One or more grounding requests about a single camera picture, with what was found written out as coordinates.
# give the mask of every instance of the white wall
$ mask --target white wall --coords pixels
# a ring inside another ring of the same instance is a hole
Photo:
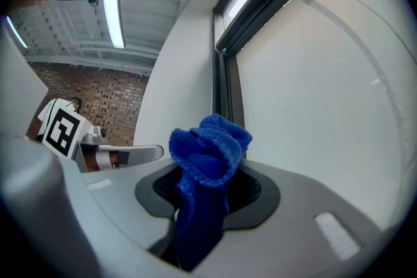
[[[416,187],[416,36],[405,0],[292,0],[237,56],[248,159],[319,180],[382,229],[399,221]]]
[[[212,9],[218,0],[190,0],[153,68],[137,119],[135,145],[168,141],[212,113]]]

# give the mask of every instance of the blue towel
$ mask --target blue towel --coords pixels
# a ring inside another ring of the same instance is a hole
[[[199,128],[171,134],[169,151],[182,168],[175,248],[184,270],[194,269],[222,238],[229,214],[227,183],[251,140],[244,128],[217,114],[203,119]]]

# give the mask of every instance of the brick wall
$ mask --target brick wall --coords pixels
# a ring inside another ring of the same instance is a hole
[[[148,78],[122,71],[66,64],[32,63],[33,70],[49,88],[27,136],[35,139],[41,121],[37,115],[54,98],[83,100],[80,115],[107,130],[111,145],[132,145],[142,97]]]

